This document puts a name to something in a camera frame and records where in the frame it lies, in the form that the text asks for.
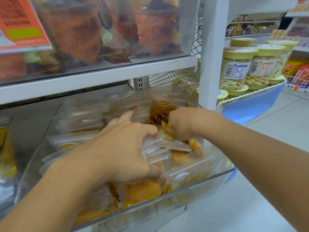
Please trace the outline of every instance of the tiled floor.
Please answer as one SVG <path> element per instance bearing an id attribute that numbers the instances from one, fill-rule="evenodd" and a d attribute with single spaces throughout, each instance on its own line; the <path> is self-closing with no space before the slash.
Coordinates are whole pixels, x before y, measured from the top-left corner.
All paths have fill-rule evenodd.
<path id="1" fill-rule="evenodd" d="M 309 152 L 309 101 L 281 93 L 275 105 L 246 126 Z M 238 172 L 212 195 L 157 232 L 295 232 L 289 223 Z"/>

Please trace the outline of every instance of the finger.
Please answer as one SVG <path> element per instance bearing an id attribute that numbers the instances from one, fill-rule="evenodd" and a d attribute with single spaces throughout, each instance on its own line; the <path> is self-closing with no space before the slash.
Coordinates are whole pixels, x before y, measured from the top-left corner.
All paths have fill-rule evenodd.
<path id="1" fill-rule="evenodd" d="M 110 123 L 108 123 L 108 124 L 106 125 L 106 127 L 110 127 L 110 126 L 113 126 L 113 125 L 117 124 L 118 120 L 119 120 L 119 118 L 114 118 L 114 119 L 112 119 L 112 120 L 110 121 Z"/>
<path id="2" fill-rule="evenodd" d="M 158 132 L 158 129 L 154 125 L 141 125 L 141 134 L 144 137 L 148 135 L 155 135 Z"/>
<path id="3" fill-rule="evenodd" d="M 149 173 L 147 174 L 146 178 L 155 180 L 165 180 L 166 177 L 162 169 L 153 164 L 149 164 Z"/>
<path id="4" fill-rule="evenodd" d="M 119 118 L 117 124 L 121 124 L 125 121 L 129 121 L 136 111 L 137 111 L 137 106 L 134 106 L 128 111 L 126 111 L 125 113 L 123 113 L 123 115 Z"/>

